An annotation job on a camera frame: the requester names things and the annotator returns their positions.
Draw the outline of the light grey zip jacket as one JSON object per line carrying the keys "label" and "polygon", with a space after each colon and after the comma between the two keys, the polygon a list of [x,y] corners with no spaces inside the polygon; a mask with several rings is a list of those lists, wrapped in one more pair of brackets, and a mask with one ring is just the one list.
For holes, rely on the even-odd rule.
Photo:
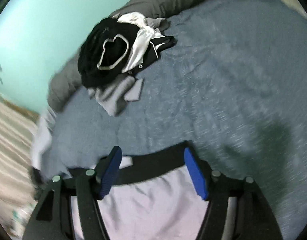
{"label": "light grey zip jacket", "polygon": [[185,165],[188,146],[122,157],[109,194],[97,202],[110,239],[197,239],[209,203]]}

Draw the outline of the black and white clothes pile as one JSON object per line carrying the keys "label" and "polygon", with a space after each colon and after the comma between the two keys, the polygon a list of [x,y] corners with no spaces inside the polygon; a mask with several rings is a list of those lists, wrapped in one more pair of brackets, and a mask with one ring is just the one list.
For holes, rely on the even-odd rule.
{"label": "black and white clothes pile", "polygon": [[80,48],[83,86],[103,87],[120,74],[135,75],[149,67],[176,44],[173,36],[162,33],[168,26],[166,18],[147,18],[136,11],[102,19]]}

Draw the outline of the beige striped curtain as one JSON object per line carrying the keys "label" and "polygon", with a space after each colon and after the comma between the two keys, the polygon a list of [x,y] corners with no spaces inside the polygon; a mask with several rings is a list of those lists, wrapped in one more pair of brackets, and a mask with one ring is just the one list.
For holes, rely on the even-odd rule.
{"label": "beige striped curtain", "polygon": [[35,207],[30,147],[36,124],[0,99],[0,223],[21,239]]}

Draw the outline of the light grey blanket at bedside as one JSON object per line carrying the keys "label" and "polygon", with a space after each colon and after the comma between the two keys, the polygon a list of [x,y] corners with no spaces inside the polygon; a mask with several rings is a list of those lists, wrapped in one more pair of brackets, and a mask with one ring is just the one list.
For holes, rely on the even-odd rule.
{"label": "light grey blanket at bedside", "polygon": [[30,149],[32,167],[38,171],[42,167],[42,157],[51,148],[52,134],[57,112],[48,106],[38,119],[38,127]]}

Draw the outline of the grey garment under pile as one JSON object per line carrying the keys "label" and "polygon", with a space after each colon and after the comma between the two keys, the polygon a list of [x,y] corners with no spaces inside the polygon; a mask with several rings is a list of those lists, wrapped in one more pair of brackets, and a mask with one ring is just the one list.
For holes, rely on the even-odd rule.
{"label": "grey garment under pile", "polygon": [[144,79],[121,74],[104,87],[89,88],[89,97],[96,100],[109,116],[118,116],[128,102],[140,100],[143,81]]}

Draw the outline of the dark grey rolled duvet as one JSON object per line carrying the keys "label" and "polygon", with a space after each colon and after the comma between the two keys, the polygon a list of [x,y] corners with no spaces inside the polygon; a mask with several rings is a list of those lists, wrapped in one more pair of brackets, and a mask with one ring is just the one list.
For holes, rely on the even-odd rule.
{"label": "dark grey rolled duvet", "polygon": [[[169,18],[181,11],[191,8],[204,0],[130,0],[123,7],[115,10],[110,15],[140,12],[149,18]],[[53,111],[60,112],[81,86],[81,77],[78,73],[77,51],[62,67],[54,74],[50,83],[47,96],[49,107]]]}

